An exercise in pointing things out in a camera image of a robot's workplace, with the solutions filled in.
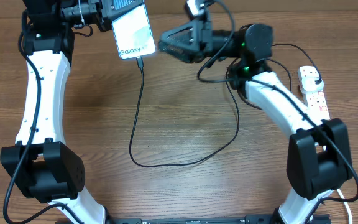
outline wall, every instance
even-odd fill
[[[149,14],[183,13],[185,0],[145,0]],[[232,12],[358,10],[358,0],[224,0]],[[0,18],[20,17],[22,0],[0,0]],[[212,11],[222,12],[219,6]]]

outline wooden table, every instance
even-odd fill
[[[229,28],[227,15],[213,16],[215,29]],[[311,55],[323,74],[331,116],[349,128],[358,173],[358,11],[255,12],[235,14],[235,19],[237,27],[270,24],[276,43],[297,44]],[[160,15],[150,20],[157,42],[163,31],[187,18]],[[24,109],[27,68],[17,51],[19,32],[20,19],[0,19],[0,150],[14,144]],[[307,58],[290,47],[275,48],[273,58],[290,69],[300,96],[296,71],[310,64]],[[193,161],[233,137],[236,117],[224,84],[196,81],[200,64],[187,65],[167,54],[158,52],[144,61],[145,90],[134,141],[139,162]],[[222,78],[229,63],[216,63],[204,75]],[[285,71],[272,67],[288,86]],[[133,164],[128,144],[139,88],[136,63],[119,59],[112,32],[76,37],[65,93],[65,138],[85,163],[88,190],[114,217],[238,217],[272,213],[283,203],[290,189],[285,172],[288,141],[263,112],[243,103],[239,136],[212,159],[190,167],[145,169]],[[0,164],[0,223],[8,182]],[[354,181],[342,191],[352,197]],[[21,220],[44,206],[15,187],[9,213]],[[358,201],[351,208],[358,223]],[[347,222],[340,203],[329,202],[318,213],[331,214],[334,223]],[[53,210],[34,223],[64,219]]]

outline wood grain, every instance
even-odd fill
[[[149,14],[183,14],[185,0],[146,0]],[[239,1],[224,0],[232,12],[280,12],[280,11],[333,11],[358,10],[358,0],[258,0]],[[20,17],[25,9],[21,0],[0,0],[0,18]],[[224,12],[216,6],[211,6],[212,12]]]
[[[214,14],[214,28],[227,29],[225,14]],[[315,60],[326,83],[332,117],[349,128],[354,167],[358,172],[358,11],[252,12],[235,14],[237,26],[270,24],[276,42],[303,47]],[[187,21],[182,16],[151,16],[155,41]],[[0,19],[0,148],[14,144],[21,124],[27,71],[17,52],[20,19]],[[305,56],[290,47],[274,49],[298,83],[297,68]],[[224,84],[196,81],[200,64],[187,65],[157,52],[145,58],[144,99],[134,141],[134,156],[143,164],[193,161],[230,140],[235,132],[233,102]],[[222,78],[230,61],[216,63],[203,75]],[[287,74],[272,65],[288,86]],[[76,37],[73,67],[67,82],[64,130],[67,145],[85,163],[86,186],[114,217],[238,217],[272,213],[290,189],[285,167],[287,140],[261,111],[240,104],[237,139],[214,158],[191,167],[144,169],[128,155],[128,143],[140,87],[133,60],[117,56],[113,33]],[[300,95],[294,86],[295,94]],[[0,164],[0,223],[9,176]],[[353,181],[342,188],[355,194]],[[15,188],[10,216],[24,219],[43,208]],[[358,223],[358,201],[351,204]],[[327,203],[333,223],[346,223],[343,205]],[[62,220],[58,211],[34,223]]]

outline robotic arm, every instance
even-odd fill
[[[37,80],[29,65],[22,126],[16,137],[16,145],[2,148],[2,165],[13,176],[25,147],[29,145],[25,167],[19,169],[15,184],[27,198],[36,198],[41,203],[51,205],[66,205],[60,210],[72,223],[78,221],[67,208],[81,222],[88,224],[160,223],[161,220],[113,220],[106,208],[98,204],[87,191],[83,162],[65,145],[62,128],[63,97],[74,49],[71,28],[96,24],[101,32],[111,30],[113,20],[140,6],[143,1],[42,0],[34,3],[32,0],[24,0],[24,3],[32,21],[30,29],[24,30],[24,52],[41,77],[40,111],[34,139],[28,142],[37,97],[34,94],[37,92]],[[211,1],[189,0],[186,11],[191,21],[163,33],[160,50],[185,63],[202,62],[218,52],[218,60],[240,58],[237,64],[229,68],[231,87],[261,107],[290,139],[287,176],[293,188],[285,203],[273,215],[247,215],[239,223],[304,223],[318,200],[338,189],[352,178],[352,174],[329,146],[326,151],[316,153],[315,145],[326,145],[316,128],[282,94],[258,82],[275,86],[288,95],[331,138],[351,163],[346,126],[338,119],[323,121],[319,116],[309,114],[308,108],[282,85],[265,61],[272,56],[273,29],[270,26],[251,24],[234,33],[212,30],[208,12],[210,5]],[[36,161],[40,156],[44,160]],[[313,218],[313,223],[329,222],[327,216]]]

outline white power strip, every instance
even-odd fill
[[[315,83],[315,80],[319,78],[316,68],[313,66],[302,66],[298,70],[298,76],[305,105],[312,113],[319,114],[321,119],[330,120],[327,101],[323,91],[324,82],[321,82],[319,85]],[[341,189],[337,189],[337,192],[342,199],[345,199]],[[344,202],[344,205],[349,216],[349,224],[353,224],[351,208],[347,202]]]

